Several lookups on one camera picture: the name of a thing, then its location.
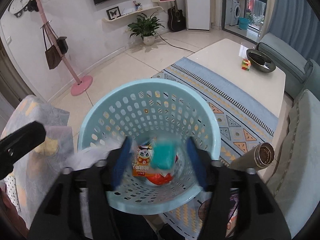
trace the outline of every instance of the blue patterned rug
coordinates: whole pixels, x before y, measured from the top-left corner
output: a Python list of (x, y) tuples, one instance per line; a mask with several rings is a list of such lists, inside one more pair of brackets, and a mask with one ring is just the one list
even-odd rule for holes
[[(256, 145), (272, 141), (278, 118), (243, 90), (198, 63), (182, 58), (152, 78), (184, 84), (207, 101), (220, 127), (220, 160), (226, 166)], [(160, 216), (186, 238), (197, 238), (202, 226), (199, 208), (210, 195), (201, 192), (182, 207)]]

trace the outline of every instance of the blue curtain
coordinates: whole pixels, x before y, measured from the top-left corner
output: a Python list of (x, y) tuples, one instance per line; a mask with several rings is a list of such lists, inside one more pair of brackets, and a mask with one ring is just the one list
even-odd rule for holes
[(320, 64), (320, 22), (307, 0), (276, 0), (268, 32)]

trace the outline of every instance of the glass door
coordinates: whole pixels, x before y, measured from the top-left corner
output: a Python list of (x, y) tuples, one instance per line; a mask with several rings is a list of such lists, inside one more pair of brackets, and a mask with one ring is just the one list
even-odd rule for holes
[(267, 0), (246, 0), (244, 18), (250, 21), (249, 26), (253, 31), (262, 29)]

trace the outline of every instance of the cartoon face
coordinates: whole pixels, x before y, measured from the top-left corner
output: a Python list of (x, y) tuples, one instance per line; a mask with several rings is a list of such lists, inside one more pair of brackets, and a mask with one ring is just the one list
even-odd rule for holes
[(139, 152), (139, 158), (141, 159), (148, 159), (150, 158), (150, 152), (147, 149), (141, 150)]

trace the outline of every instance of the picture frame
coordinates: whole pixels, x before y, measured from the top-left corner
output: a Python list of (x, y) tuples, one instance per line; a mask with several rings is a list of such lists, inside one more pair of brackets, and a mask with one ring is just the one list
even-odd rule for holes
[(121, 13), (120, 13), (119, 6), (108, 9), (107, 14), (108, 14), (109, 20), (113, 20), (120, 17)]

